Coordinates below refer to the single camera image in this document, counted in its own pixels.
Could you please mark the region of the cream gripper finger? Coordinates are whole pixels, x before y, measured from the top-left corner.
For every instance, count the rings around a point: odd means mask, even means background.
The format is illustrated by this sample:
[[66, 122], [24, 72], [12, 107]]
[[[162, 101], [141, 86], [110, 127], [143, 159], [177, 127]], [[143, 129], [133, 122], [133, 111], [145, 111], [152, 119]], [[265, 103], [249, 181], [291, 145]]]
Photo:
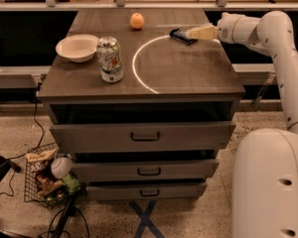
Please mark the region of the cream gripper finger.
[[186, 32], [186, 37], [196, 40], [213, 40], [218, 37], [218, 28], [211, 23], [192, 28]]

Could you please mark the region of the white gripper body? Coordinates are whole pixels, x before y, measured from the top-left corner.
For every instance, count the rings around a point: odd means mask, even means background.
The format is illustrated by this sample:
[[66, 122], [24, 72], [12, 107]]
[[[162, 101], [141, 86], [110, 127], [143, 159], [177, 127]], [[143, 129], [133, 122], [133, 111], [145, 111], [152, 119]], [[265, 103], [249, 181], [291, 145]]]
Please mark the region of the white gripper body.
[[218, 20], [218, 38], [220, 41], [233, 44], [233, 31], [239, 16], [227, 12], [222, 13], [222, 17]]

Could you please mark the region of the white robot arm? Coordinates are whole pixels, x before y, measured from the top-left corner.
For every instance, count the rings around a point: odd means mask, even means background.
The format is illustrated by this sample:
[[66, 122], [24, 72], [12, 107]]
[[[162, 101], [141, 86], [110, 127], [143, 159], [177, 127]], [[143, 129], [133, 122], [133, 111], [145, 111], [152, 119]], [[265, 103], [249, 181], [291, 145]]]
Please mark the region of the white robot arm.
[[240, 141], [232, 172], [231, 238], [298, 238], [298, 51], [282, 11], [260, 18], [224, 12], [190, 39], [239, 44], [271, 58], [284, 129], [261, 128]]

